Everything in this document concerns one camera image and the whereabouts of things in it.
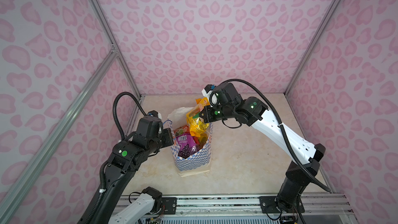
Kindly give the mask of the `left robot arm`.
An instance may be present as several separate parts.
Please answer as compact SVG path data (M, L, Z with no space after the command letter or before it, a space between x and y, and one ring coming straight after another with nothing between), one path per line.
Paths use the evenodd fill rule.
M107 223L124 189L141 165L173 143L172 131L163 127L158 112L151 111L142 117L136 131L122 138L101 165L99 187L78 223Z

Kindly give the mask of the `purple grape candy bag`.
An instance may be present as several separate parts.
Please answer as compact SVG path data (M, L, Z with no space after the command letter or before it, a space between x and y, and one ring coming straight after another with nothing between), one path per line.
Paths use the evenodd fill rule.
M198 145L178 145L179 149L178 149L178 156L183 158L183 159L187 159L188 157L190 157L191 155L194 155L195 153L197 153L199 151Z

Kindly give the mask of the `white paper bag blue handles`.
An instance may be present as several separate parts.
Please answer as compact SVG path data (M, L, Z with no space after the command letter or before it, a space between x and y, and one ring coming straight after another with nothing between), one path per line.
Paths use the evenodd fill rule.
M172 130L172 155L180 177L194 176L210 171L212 124L199 137L192 136L186 114L192 107L181 107L168 115L165 127Z

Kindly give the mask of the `red candy bag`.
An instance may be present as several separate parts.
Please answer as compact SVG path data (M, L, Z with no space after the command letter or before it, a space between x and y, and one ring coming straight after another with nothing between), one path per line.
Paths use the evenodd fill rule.
M197 145L199 144L197 138L190 134L190 129L187 125L177 128L175 131L175 138L177 145Z

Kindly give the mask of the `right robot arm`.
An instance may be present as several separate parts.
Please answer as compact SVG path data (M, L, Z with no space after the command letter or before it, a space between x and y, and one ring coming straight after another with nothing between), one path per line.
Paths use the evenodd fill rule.
M286 152L292 161L285 180L276 198L270 203L265 202L262 211L299 212L300 196L310 183L330 191L316 178L325 147L307 141L285 125L275 107L262 93L258 97L244 99L237 92L234 82L236 79L229 79L217 86L207 85L202 94L210 105L205 106L199 116L206 123L235 119L239 125L247 125L264 134Z

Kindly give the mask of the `yellow mango candy bag front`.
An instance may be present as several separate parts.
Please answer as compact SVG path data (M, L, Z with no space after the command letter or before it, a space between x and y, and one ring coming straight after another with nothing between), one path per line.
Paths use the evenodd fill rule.
M204 147L204 145L207 143L207 140L208 140L208 132L204 132L198 137L198 142L199 142L198 148L199 148L199 150Z

